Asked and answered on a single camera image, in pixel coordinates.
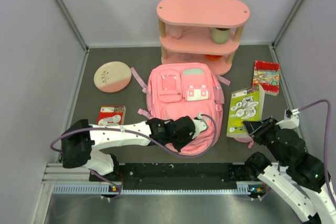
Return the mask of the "green book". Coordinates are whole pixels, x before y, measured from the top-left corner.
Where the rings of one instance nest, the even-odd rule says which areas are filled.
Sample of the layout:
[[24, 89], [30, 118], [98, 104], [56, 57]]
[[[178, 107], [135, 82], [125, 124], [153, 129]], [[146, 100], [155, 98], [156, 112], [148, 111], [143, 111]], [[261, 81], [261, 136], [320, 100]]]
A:
[[259, 84], [235, 91], [231, 94], [227, 137], [250, 137], [243, 121], [260, 121], [264, 107], [265, 91]]

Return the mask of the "pink student backpack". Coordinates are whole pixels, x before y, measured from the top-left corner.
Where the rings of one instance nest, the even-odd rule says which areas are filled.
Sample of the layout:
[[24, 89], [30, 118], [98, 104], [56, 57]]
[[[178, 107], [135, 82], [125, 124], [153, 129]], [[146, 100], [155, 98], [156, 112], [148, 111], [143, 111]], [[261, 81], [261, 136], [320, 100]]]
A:
[[218, 141], [225, 103], [221, 85], [230, 85], [229, 80], [197, 62], [160, 65], [152, 70], [147, 83], [134, 68], [131, 72], [146, 94], [147, 109], [139, 109], [139, 114], [163, 120], [205, 115], [208, 129], [183, 147], [180, 154], [199, 156]]

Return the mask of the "red comic book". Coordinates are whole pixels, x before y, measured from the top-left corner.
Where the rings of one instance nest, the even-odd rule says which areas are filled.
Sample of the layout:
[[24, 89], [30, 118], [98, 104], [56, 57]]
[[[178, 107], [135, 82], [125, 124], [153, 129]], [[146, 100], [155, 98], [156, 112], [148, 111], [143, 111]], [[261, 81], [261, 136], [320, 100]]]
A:
[[280, 85], [280, 64], [266, 61], [255, 61], [253, 82], [255, 86], [260, 84], [265, 94], [277, 96]]

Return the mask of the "red and white book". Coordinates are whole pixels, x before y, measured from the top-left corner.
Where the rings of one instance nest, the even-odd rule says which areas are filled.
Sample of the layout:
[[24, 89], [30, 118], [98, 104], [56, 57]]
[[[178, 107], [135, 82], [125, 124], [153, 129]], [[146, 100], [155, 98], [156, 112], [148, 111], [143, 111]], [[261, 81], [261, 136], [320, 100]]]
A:
[[125, 105], [102, 106], [98, 115], [99, 126], [118, 126], [124, 124]]

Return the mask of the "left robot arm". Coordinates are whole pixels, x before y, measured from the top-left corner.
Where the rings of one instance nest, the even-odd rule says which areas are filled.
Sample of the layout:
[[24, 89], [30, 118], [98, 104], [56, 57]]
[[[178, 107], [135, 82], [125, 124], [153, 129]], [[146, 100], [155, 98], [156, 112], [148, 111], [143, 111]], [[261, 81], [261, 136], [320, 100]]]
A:
[[62, 135], [62, 166], [66, 169], [85, 167], [107, 180], [114, 180], [119, 174], [117, 160], [111, 154], [104, 154], [102, 149], [172, 144], [180, 152], [205, 130], [204, 120], [189, 116], [177, 120], [152, 118], [119, 126], [98, 126], [89, 124], [88, 120], [79, 120]]

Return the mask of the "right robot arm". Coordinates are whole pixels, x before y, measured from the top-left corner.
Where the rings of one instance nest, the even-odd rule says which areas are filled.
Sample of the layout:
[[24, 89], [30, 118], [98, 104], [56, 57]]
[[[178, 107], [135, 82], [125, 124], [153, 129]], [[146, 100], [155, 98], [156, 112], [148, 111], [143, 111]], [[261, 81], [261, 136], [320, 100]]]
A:
[[248, 135], [266, 146], [296, 188], [262, 153], [255, 152], [245, 161], [245, 174], [261, 180], [276, 192], [296, 213], [302, 223], [335, 223], [335, 193], [324, 163], [309, 154], [305, 141], [293, 129], [282, 127], [273, 117], [244, 121]]

